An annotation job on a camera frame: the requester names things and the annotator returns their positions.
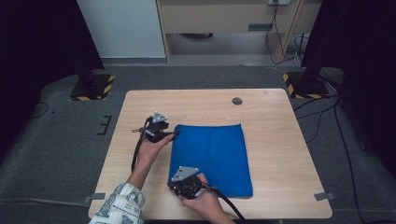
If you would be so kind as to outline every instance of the blue mat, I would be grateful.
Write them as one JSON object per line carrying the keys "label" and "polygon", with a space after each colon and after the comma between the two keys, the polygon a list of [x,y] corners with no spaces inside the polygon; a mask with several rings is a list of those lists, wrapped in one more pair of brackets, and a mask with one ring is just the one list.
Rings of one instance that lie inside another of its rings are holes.
{"label": "blue mat", "polygon": [[177,125],[169,180],[179,166],[196,167],[227,197],[253,196],[245,138],[240,124],[220,127]]}

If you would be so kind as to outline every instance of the light wood tabletop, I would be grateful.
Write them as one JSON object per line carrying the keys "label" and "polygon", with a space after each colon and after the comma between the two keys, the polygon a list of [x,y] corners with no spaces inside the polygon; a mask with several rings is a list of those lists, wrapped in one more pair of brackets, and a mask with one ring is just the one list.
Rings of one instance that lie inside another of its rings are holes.
{"label": "light wood tabletop", "polygon": [[[242,99],[241,105],[233,98]],[[129,91],[111,140],[95,193],[106,197],[131,172],[131,161],[139,133],[155,111],[168,117],[172,132],[176,125],[220,126],[241,123],[245,136],[253,197],[231,198],[245,218],[328,218],[332,216],[289,97],[281,89]],[[172,144],[161,151],[143,187],[146,219],[201,219],[183,207],[166,186]],[[92,217],[105,200],[93,200]],[[224,210],[237,218],[222,199]]]}

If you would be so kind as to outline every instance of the baseboard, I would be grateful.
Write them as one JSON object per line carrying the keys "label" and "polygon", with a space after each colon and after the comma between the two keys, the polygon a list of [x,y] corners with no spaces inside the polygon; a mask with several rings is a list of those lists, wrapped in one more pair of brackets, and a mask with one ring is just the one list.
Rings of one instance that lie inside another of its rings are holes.
{"label": "baseboard", "polygon": [[136,64],[167,64],[166,58],[101,58],[106,66],[131,66]]}

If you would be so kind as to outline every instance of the hand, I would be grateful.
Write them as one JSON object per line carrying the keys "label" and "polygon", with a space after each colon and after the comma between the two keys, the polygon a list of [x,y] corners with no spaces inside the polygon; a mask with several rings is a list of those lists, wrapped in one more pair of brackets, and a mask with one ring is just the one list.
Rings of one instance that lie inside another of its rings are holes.
{"label": "hand", "polygon": [[142,189],[152,163],[157,159],[161,149],[172,141],[173,137],[173,134],[167,135],[158,143],[152,143],[148,139],[144,139],[140,145],[139,153],[137,154],[136,167],[129,176],[127,183],[133,184],[139,189]]}
{"label": "hand", "polygon": [[[204,174],[199,174],[198,178],[201,182],[207,183]],[[192,208],[204,219],[210,221],[211,223],[217,224],[228,224],[233,222],[221,207],[217,194],[209,190],[202,192],[196,199],[189,200],[185,197],[178,195],[184,206]]]}

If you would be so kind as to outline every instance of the power outlet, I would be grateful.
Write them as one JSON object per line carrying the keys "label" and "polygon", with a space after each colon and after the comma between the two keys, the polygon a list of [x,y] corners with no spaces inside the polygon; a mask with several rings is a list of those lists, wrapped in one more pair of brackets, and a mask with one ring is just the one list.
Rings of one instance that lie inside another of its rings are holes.
{"label": "power outlet", "polygon": [[290,0],[268,0],[268,5],[274,6],[275,4],[278,6],[287,6],[290,5]]}

